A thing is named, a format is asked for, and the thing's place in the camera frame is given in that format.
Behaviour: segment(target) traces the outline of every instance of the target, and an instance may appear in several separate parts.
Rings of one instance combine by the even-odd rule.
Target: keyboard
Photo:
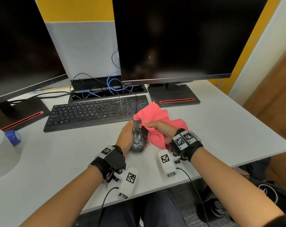
[[[146,95],[53,106],[44,132],[128,121],[148,105]]]

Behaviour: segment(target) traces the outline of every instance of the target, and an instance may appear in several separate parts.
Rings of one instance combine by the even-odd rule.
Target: computer monitor
[[[35,0],[0,0],[0,129],[49,114],[39,98],[7,100],[67,78]]]
[[[185,84],[152,84],[229,78],[266,2],[113,0],[123,83],[150,84],[160,106],[199,103]]]

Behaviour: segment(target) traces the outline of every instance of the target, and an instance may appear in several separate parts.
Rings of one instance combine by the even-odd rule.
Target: black monitor screen
[[[113,0],[123,81],[230,74],[266,2]]]
[[[0,0],[0,97],[64,74],[35,0]]]

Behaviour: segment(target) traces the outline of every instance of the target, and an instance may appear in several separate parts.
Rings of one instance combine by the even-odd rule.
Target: monitor stand
[[[8,101],[0,103],[0,129],[18,130],[50,114],[38,97],[30,98],[14,106]]]
[[[201,102],[187,84],[150,84],[147,90],[151,100],[160,107],[191,105]]]

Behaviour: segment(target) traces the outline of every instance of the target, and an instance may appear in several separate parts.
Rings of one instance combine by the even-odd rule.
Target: pink cloth
[[[136,115],[133,116],[133,119],[141,120],[142,125],[144,125],[146,122],[151,122],[151,120],[158,120],[167,122],[178,129],[184,128],[188,130],[186,123],[182,119],[170,120],[168,117],[168,111],[166,109],[161,110],[155,102],[152,102],[147,107],[139,111]],[[153,145],[156,145],[161,149],[170,150],[168,145],[165,146],[165,137],[162,133],[153,127],[146,127],[146,129],[148,130],[148,139]]]

